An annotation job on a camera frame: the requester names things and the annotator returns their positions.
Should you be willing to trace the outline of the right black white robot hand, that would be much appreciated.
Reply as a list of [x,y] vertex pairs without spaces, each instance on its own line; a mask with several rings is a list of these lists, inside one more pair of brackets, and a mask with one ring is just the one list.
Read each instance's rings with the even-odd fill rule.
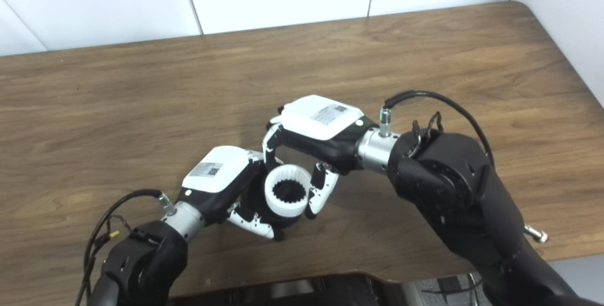
[[332,194],[339,177],[356,170],[386,174],[398,133],[391,131],[391,109],[380,109],[379,121],[359,108],[319,95],[285,104],[270,120],[263,138],[266,169],[276,168],[276,149],[289,147],[317,160],[304,209],[315,219]]

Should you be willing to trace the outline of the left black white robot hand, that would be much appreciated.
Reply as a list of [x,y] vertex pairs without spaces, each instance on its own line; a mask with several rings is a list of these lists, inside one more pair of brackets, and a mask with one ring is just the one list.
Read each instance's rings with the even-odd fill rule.
[[236,146],[214,147],[183,179],[173,215],[163,222],[191,242],[203,227],[233,223],[274,241],[284,231],[270,224],[259,209],[244,203],[247,193],[264,194],[267,176],[262,153]]

